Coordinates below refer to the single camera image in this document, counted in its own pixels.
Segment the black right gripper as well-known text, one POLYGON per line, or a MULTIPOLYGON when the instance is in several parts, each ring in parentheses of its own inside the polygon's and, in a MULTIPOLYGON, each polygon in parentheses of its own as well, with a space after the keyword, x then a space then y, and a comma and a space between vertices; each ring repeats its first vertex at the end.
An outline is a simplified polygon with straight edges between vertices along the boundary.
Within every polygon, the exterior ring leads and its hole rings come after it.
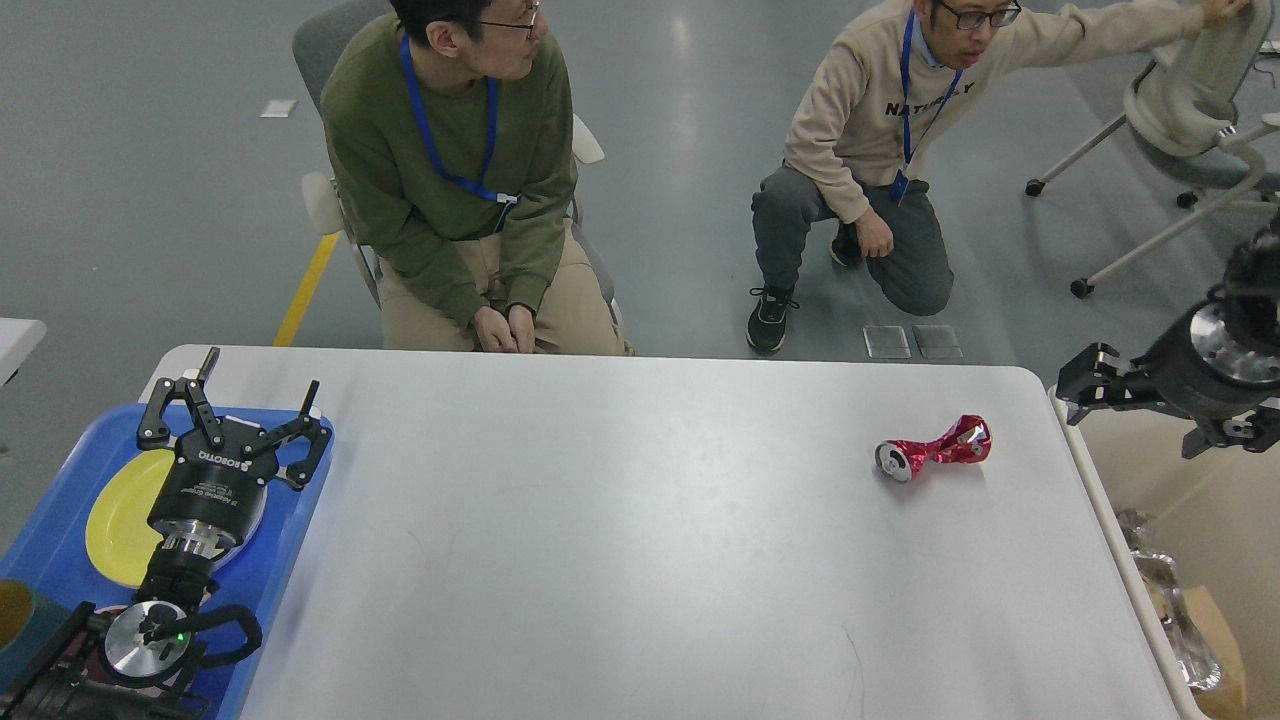
POLYGON ((1152 384, 1165 402, 1196 418, 1196 429, 1183 437, 1183 459, 1210 447, 1263 454, 1279 442, 1279 410, 1256 406, 1277 396, 1277 366, 1275 301, 1204 300, 1135 364, 1107 343, 1085 346, 1059 370, 1056 397, 1075 427, 1094 410, 1151 409, 1152 384), (1253 407, 1244 419, 1233 418, 1253 407))

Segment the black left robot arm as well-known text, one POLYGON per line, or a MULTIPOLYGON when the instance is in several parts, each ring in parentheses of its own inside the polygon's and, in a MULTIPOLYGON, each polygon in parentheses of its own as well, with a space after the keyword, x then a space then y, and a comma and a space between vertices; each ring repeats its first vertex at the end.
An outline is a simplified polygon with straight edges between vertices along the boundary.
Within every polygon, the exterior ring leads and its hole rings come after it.
POLYGON ((233 719, 328 470, 314 406, 215 407, 219 352, 81 437, 3 557, 5 719, 233 719))

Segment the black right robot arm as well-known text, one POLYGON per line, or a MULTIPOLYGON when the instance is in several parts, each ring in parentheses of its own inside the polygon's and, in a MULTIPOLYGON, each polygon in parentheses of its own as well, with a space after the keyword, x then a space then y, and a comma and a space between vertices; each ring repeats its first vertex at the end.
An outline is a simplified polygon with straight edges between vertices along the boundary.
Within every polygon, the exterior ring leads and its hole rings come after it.
POLYGON ((1228 259, 1222 281, 1125 366, 1106 343, 1083 348, 1059 372, 1066 423, 1094 410, 1151 410, 1196 424, 1181 456, 1277 443, 1279 245, 1272 219, 1228 259))

